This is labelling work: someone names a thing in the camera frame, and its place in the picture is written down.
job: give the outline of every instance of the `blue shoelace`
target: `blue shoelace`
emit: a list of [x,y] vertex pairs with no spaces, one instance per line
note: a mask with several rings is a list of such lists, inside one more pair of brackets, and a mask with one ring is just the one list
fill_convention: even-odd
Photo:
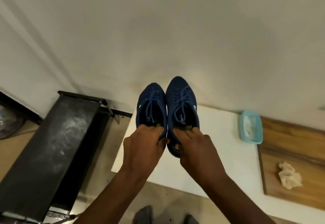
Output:
[[152,103],[156,101],[157,103],[160,103],[160,94],[158,91],[153,91],[150,95],[145,96],[144,101],[149,101],[146,108],[146,117],[147,121],[150,121],[152,119],[152,122],[154,123],[153,117],[152,117]]
[[[183,89],[177,89],[177,90],[174,91],[174,94],[175,94],[174,102],[175,102],[175,105],[177,105],[177,108],[174,111],[174,117],[175,117],[175,120],[177,122],[180,122],[180,123],[184,122],[185,119],[186,119],[184,106],[186,104],[190,104],[190,101],[191,101],[191,99],[189,97],[189,93],[190,93],[191,90],[188,89],[188,88],[189,88],[189,86],[184,87]],[[182,111],[181,120],[178,119],[178,117],[176,115],[177,111],[180,110],[180,109]]]

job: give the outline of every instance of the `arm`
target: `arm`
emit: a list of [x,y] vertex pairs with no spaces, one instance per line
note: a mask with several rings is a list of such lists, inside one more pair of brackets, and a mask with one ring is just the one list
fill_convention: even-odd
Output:
[[274,224],[226,174],[210,137],[198,128],[192,131],[174,129],[181,165],[202,187],[231,224]]
[[118,223],[130,203],[143,188],[160,157],[168,138],[158,141],[163,127],[140,125],[124,139],[123,165],[96,200],[75,224]]

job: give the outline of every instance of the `white powder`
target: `white powder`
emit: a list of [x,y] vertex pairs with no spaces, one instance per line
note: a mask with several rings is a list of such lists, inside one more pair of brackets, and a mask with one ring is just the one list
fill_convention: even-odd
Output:
[[256,117],[244,115],[243,126],[246,138],[249,140],[255,140]]

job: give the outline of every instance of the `blue plastic container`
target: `blue plastic container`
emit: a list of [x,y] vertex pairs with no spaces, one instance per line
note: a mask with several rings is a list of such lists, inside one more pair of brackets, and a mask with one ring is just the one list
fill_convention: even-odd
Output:
[[263,142],[261,117],[252,111],[243,111],[239,117],[239,135],[244,142],[261,144]]

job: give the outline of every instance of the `forearm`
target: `forearm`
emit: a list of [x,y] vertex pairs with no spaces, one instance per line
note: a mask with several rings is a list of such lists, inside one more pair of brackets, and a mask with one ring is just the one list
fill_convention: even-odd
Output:
[[274,224],[228,176],[203,190],[231,224]]
[[118,223],[146,179],[121,169],[75,224]]

